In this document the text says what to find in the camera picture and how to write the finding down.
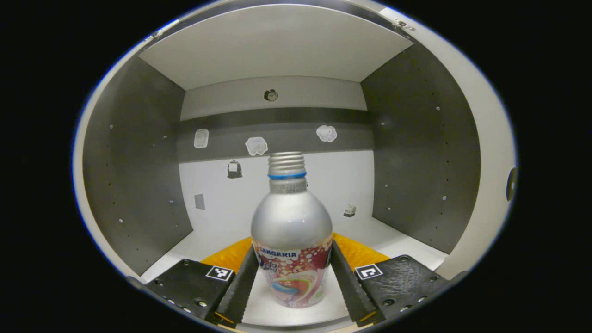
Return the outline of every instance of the white paper cutout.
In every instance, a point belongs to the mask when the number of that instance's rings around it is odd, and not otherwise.
[[[263,155],[267,151],[267,142],[260,136],[250,137],[244,144],[247,146],[247,150],[251,156],[257,154]]]
[[[195,139],[193,140],[193,147],[206,148],[208,146],[208,138],[210,131],[206,129],[199,129],[195,132]]]
[[[318,138],[324,142],[332,142],[337,137],[337,131],[333,126],[322,125],[317,129]]]

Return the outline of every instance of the bottle label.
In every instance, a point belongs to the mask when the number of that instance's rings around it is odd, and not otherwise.
[[[306,249],[278,250],[253,241],[276,300],[290,308],[306,308],[323,298],[324,274],[331,259],[333,235]]]

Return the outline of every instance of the blue ring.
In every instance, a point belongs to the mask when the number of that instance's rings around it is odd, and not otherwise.
[[[295,178],[302,178],[304,176],[306,176],[306,172],[302,172],[301,174],[294,174],[294,175],[268,175],[269,179],[271,179],[271,180],[295,179]]]

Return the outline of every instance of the bottle neck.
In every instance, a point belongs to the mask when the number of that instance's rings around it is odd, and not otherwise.
[[[288,180],[269,180],[269,191],[275,194],[306,192],[306,177]]]

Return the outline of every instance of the small black object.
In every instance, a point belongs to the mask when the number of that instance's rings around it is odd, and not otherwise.
[[[273,101],[277,100],[278,97],[279,97],[279,95],[274,89],[267,90],[267,91],[265,91],[265,93],[263,93],[263,98],[266,101],[273,102]]]
[[[226,169],[228,171],[228,178],[241,178],[243,176],[243,170],[240,167],[240,163],[234,159],[228,163]]]
[[[377,319],[376,307],[356,280],[335,240],[333,240],[331,252],[331,266],[335,272],[350,318],[356,322],[358,327],[370,324]]]
[[[258,266],[255,250],[251,245],[249,252],[243,259],[239,272],[215,311],[219,323],[236,328],[236,324],[242,322],[244,309],[247,307]]]

